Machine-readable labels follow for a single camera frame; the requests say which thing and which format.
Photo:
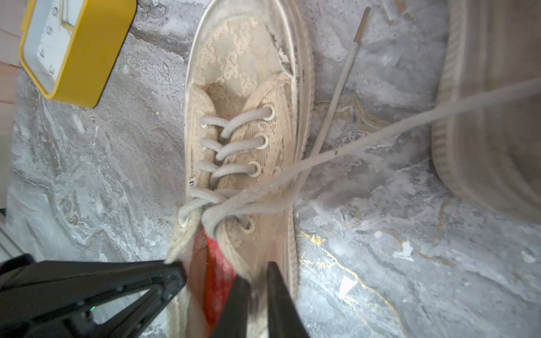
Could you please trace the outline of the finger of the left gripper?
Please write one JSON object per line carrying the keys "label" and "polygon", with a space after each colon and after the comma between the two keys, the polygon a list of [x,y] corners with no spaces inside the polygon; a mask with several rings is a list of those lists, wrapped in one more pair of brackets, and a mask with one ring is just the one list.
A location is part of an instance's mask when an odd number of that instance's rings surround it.
{"label": "finger of the left gripper", "polygon": [[[1,336],[139,337],[186,284],[181,263],[36,262],[25,253],[1,264]],[[138,292],[94,321],[93,307]]]}

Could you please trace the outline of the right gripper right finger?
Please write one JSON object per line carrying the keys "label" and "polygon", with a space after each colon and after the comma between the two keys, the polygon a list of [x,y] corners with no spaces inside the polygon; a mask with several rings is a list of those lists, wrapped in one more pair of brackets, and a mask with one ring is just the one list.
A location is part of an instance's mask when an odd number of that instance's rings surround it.
{"label": "right gripper right finger", "polygon": [[309,338],[276,262],[267,272],[268,329],[270,338]]}

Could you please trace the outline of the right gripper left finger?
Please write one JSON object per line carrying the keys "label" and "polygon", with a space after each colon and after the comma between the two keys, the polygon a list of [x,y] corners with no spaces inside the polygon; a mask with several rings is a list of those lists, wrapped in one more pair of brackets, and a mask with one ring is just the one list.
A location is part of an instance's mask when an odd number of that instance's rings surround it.
{"label": "right gripper left finger", "polygon": [[237,276],[210,338],[246,338],[251,286]]}

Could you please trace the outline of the beige lace sneaker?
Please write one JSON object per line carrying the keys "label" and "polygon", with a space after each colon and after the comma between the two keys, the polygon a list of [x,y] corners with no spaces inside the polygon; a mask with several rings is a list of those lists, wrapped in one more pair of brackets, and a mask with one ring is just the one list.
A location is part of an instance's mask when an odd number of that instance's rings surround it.
{"label": "beige lace sneaker", "polygon": [[[539,1],[449,1],[437,104],[540,77]],[[540,222],[540,96],[506,100],[433,124],[432,157],[458,197]]]}
{"label": "beige lace sneaker", "polygon": [[198,27],[185,88],[186,203],[167,262],[187,263],[188,283],[168,307],[171,337],[207,337],[203,293],[211,272],[199,241],[225,260],[216,283],[249,286],[247,329],[266,336],[269,261],[297,293],[292,205],[308,172],[348,154],[319,146],[303,159],[314,107],[314,61],[294,1],[213,1]]}

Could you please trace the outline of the yellow alarm clock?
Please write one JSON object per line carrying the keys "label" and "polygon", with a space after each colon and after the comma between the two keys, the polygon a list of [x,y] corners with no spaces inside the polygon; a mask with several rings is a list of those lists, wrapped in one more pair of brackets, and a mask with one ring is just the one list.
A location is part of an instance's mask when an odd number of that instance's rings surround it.
{"label": "yellow alarm clock", "polygon": [[96,107],[137,7],[136,0],[29,1],[21,66],[45,99]]}

